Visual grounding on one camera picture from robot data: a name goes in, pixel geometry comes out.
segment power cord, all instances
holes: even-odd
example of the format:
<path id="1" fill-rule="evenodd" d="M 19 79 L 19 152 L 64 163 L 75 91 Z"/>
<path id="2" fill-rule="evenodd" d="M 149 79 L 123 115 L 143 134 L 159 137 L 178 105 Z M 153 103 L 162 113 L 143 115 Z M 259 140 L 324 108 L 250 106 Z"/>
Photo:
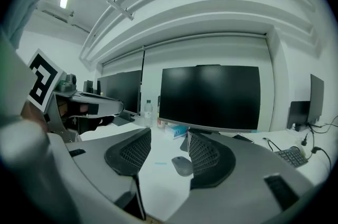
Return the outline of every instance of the power cord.
<path id="1" fill-rule="evenodd" d="M 315 154 L 315 153 L 317 153 L 317 151 L 323 151 L 323 153 L 327 156 L 328 161 L 329 161 L 329 163 L 330 163 L 330 170 L 331 170 L 331 159 L 330 159 L 330 157 L 328 156 L 328 154 L 327 154 L 322 148 L 317 147 L 317 146 L 315 146 L 315 147 L 312 148 L 311 154 Z"/>
<path id="2" fill-rule="evenodd" d="M 290 148 L 296 148 L 298 151 L 301 152 L 301 149 L 299 149 L 297 146 L 291 146 Z"/>
<path id="3" fill-rule="evenodd" d="M 314 134 L 314 132 L 313 132 L 312 126 L 309 125 L 308 127 L 310 128 L 310 132 L 312 133 L 312 149 L 313 149 L 313 148 L 315 147 L 315 134 Z M 307 144 L 306 138 L 307 138 L 307 135 L 308 135 L 310 132 L 307 132 L 307 134 L 305 135 L 305 138 L 302 140 L 301 144 L 302 144 L 303 146 L 306 146 L 306 144 Z M 312 151 L 311 151 L 311 155 L 307 158 L 307 160 L 309 160 L 309 159 L 311 158 L 312 154 L 313 154 L 313 153 L 312 153 Z"/>
<path id="4" fill-rule="evenodd" d="M 332 120 L 332 122 L 330 124 L 324 124 L 322 126 L 318 126 L 318 125 L 310 125 L 310 126 L 311 127 L 314 126 L 314 127 L 322 128 L 323 126 L 329 125 L 328 129 L 325 132 L 316 132 L 316 131 L 313 130 L 313 132 L 315 132 L 317 134 L 324 134 L 324 133 L 327 133 L 330 130 L 330 128 L 331 128 L 332 125 L 338 127 L 337 125 L 333 124 L 333 122 L 334 122 L 334 120 L 336 120 L 336 118 L 338 118 L 338 115 L 333 118 L 333 120 Z"/>
<path id="5" fill-rule="evenodd" d="M 274 150 L 273 150 L 273 148 L 271 147 L 271 145 L 270 145 L 269 142 L 271 142 L 277 149 L 279 149 L 279 150 L 281 151 L 281 149 L 280 149 L 280 148 L 279 148 L 272 140 L 270 140 L 270 138 L 264 137 L 263 139 L 266 140 L 266 141 L 268 142 L 268 145 L 269 145 L 271 151 L 274 151 Z"/>

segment keyboard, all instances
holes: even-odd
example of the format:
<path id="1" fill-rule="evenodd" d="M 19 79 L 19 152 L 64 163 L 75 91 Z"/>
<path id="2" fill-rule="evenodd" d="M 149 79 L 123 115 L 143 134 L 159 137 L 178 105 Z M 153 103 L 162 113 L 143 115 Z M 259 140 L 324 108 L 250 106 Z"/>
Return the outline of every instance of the keyboard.
<path id="1" fill-rule="evenodd" d="M 297 148 L 290 148 L 275 153 L 293 167 L 300 167 L 308 162 L 308 160 L 301 154 L 300 150 L 298 150 Z"/>

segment tissue box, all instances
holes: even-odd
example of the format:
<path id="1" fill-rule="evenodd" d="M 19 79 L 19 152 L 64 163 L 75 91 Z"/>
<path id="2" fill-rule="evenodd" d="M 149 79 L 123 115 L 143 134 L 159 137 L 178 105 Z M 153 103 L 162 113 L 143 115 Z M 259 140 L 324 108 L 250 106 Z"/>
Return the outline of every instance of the tissue box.
<path id="1" fill-rule="evenodd" d="M 185 136 L 186 133 L 188 132 L 188 128 L 189 127 L 183 125 L 167 124 L 165 126 L 164 133 L 168 137 L 175 139 L 178 137 Z"/>

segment wall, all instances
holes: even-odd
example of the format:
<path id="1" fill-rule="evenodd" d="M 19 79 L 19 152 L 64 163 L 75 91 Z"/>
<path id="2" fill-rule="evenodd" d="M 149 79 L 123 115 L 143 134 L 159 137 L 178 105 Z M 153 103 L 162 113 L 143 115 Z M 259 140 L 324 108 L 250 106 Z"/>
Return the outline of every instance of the wall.
<path id="1" fill-rule="evenodd" d="M 37 49 L 41 49 L 58 67 L 66 73 L 75 74 L 78 90 L 83 89 L 83 82 L 93 80 L 93 72 L 78 59 L 81 46 L 46 35 L 24 31 L 17 54 L 25 62 L 29 63 Z"/>
<path id="2" fill-rule="evenodd" d="M 274 80 L 270 54 L 264 39 L 212 37 L 185 40 L 146 50 L 141 87 L 141 115 L 150 99 L 156 117 L 157 97 L 161 94 L 162 70 L 198 64 L 258 66 L 261 82 L 260 131 L 269 131 L 274 105 Z M 142 52 L 104 67 L 104 76 L 139 70 Z"/>
<path id="3" fill-rule="evenodd" d="M 285 129 L 291 101 L 309 100 L 310 74 L 325 82 L 322 120 L 329 122 L 338 115 L 337 30 L 325 0 L 121 0 L 120 3 L 135 19 L 130 21 L 113 13 L 110 24 L 96 37 L 84 59 L 106 63 L 143 45 L 199 33 L 268 33 L 275 80 L 271 130 Z M 271 38 L 271 32 L 278 37 Z"/>
<path id="4" fill-rule="evenodd" d="M 324 102 L 321 121 L 331 122 L 338 115 L 338 25 L 326 0 L 311 0 L 314 13 L 303 9 L 316 30 L 317 41 L 298 45 L 286 40 L 286 59 L 292 82 L 291 101 L 309 101 L 310 74 L 324 80 Z"/>
<path id="5" fill-rule="evenodd" d="M 43 34 L 79 45 L 82 45 L 88 36 L 87 32 L 39 10 L 34 10 L 25 27 L 25 31 Z"/>

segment monitor stand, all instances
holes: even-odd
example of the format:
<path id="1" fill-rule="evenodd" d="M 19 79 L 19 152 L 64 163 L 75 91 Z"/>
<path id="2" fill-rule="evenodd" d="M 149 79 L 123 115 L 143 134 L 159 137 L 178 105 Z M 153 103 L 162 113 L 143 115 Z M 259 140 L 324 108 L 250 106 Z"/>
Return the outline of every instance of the monitor stand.
<path id="1" fill-rule="evenodd" d="M 125 125 L 132 123 L 135 119 L 132 118 L 131 114 L 122 111 L 117 117 L 112 121 L 113 124 L 117 126 Z"/>
<path id="2" fill-rule="evenodd" d="M 208 131 L 208 130 L 198 129 L 198 128 L 190 128 L 189 132 L 191 132 L 191 133 L 206 134 L 206 135 L 219 134 L 218 131 Z"/>

